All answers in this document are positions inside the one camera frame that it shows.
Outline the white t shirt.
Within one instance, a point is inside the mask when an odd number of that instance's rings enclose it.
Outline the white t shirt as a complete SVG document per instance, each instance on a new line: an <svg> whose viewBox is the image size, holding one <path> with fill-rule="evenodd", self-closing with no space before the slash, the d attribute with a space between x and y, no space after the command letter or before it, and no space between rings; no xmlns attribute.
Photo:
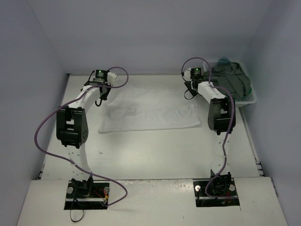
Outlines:
<svg viewBox="0 0 301 226"><path fill-rule="evenodd" d="M201 125L196 101L180 89L116 91L104 106L99 134L125 131L185 129Z"/></svg>

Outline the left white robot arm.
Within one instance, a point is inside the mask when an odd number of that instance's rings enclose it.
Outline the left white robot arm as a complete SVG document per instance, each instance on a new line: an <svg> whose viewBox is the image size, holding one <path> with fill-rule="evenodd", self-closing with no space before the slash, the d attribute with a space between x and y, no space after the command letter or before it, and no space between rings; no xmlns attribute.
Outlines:
<svg viewBox="0 0 301 226"><path fill-rule="evenodd" d="M56 113L56 137L66 148L72 161L70 189L75 197L90 197L94 192L93 176L87 162L85 142L89 130L87 111L100 99L105 101L117 74L96 70L95 77L86 81L76 101Z"/></svg>

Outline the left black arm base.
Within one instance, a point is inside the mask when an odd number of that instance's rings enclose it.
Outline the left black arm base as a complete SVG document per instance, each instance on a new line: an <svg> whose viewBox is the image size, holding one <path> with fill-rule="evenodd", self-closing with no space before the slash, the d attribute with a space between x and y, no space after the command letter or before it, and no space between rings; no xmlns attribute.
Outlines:
<svg viewBox="0 0 301 226"><path fill-rule="evenodd" d="M66 189L64 209L69 211L72 223L80 222L86 210L108 209L110 184L107 182L76 181L68 182Z"/></svg>

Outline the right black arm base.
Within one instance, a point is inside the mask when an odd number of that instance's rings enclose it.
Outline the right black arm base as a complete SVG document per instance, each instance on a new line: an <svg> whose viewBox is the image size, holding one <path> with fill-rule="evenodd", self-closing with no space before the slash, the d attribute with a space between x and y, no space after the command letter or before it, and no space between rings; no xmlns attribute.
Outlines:
<svg viewBox="0 0 301 226"><path fill-rule="evenodd" d="M220 187L213 189L213 183L209 186L205 193L205 188L209 180L194 180L193 188L195 195L195 202L197 208L204 207L229 207L239 206L239 198L236 190L236 185L232 179L229 184L221 185Z"/></svg>

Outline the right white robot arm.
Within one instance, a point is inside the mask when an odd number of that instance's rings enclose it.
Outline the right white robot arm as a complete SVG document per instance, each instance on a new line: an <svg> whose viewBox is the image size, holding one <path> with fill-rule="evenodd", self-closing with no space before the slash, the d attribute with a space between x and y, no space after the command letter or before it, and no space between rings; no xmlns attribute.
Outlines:
<svg viewBox="0 0 301 226"><path fill-rule="evenodd" d="M231 96L228 97L220 92L221 89L227 92L224 87L215 87L212 82L206 81L200 68L182 70L181 76L193 97L200 95L209 103L208 127L218 138L209 182L204 192L211 198L228 198L231 174L228 169L227 139L236 124L235 101Z"/></svg>

